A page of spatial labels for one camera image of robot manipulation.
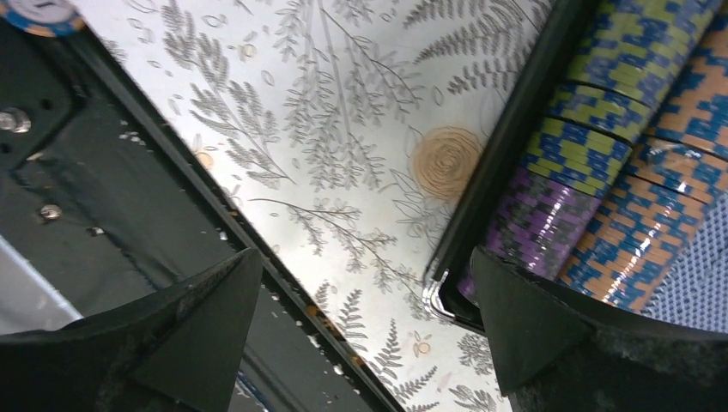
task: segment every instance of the orange rose illustration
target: orange rose illustration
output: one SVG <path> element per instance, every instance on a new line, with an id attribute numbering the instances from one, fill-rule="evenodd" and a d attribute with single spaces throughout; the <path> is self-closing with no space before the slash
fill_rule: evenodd
<path id="1" fill-rule="evenodd" d="M 412 154 L 412 177 L 430 196 L 457 202 L 480 159 L 477 138 L 464 129 L 431 130 Z"/>

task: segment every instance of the silver bolt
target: silver bolt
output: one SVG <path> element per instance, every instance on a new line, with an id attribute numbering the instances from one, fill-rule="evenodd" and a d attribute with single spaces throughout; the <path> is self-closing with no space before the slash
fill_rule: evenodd
<path id="1" fill-rule="evenodd" d="M 24 111 L 8 107 L 0 111 L 0 130 L 26 133 L 30 130 L 30 118 Z"/>
<path id="2" fill-rule="evenodd" d="M 57 218 L 61 217 L 62 214 L 63 211 L 61 210 L 61 208 L 59 208 L 55 204 L 47 204 L 46 206 L 40 208 L 40 217 L 42 217 L 46 221 L 55 221 Z"/>

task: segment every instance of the floral patterned surface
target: floral patterned surface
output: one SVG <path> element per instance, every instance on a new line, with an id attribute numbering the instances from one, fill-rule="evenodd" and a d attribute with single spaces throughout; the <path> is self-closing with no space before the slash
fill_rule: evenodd
<path id="1" fill-rule="evenodd" d="M 75 0 L 408 411 L 509 410 L 422 272 L 549 0 Z"/>

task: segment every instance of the orange and blue poker chip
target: orange and blue poker chip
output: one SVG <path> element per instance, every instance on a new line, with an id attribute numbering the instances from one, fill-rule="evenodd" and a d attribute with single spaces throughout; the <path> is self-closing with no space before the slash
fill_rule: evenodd
<path id="1" fill-rule="evenodd" d="M 67 36 L 85 26 L 76 8 L 66 0 L 0 0 L 0 15 L 20 30 L 42 37 Z"/>

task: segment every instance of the blue dotted fabric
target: blue dotted fabric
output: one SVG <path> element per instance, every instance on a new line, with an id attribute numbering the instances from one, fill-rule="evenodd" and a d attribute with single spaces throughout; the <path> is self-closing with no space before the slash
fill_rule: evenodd
<path id="1" fill-rule="evenodd" d="M 695 239 L 642 310 L 650 318 L 728 332 L 728 193 L 719 197 Z"/>

